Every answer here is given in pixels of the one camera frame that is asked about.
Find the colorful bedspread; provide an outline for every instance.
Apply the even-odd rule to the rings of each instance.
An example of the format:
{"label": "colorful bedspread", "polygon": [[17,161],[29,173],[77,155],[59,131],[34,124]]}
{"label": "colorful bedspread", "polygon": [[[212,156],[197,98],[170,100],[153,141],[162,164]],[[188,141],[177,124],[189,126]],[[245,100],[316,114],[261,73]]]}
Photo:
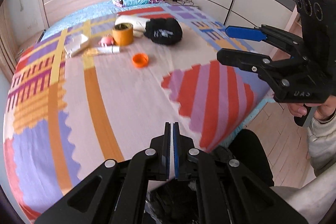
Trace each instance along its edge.
{"label": "colorful bedspread", "polygon": [[[64,45],[73,36],[111,33],[116,15],[106,15],[34,45],[17,65],[4,117],[4,156],[11,190],[30,220],[105,159],[128,160],[147,148],[165,122],[179,122],[195,146],[212,150],[268,91],[257,75],[216,61],[222,47],[252,48],[229,39],[225,27],[201,11],[163,5],[120,14],[175,17],[183,39],[165,47],[142,37],[119,54],[65,60]],[[137,52],[148,54],[147,68],[133,67]]]}

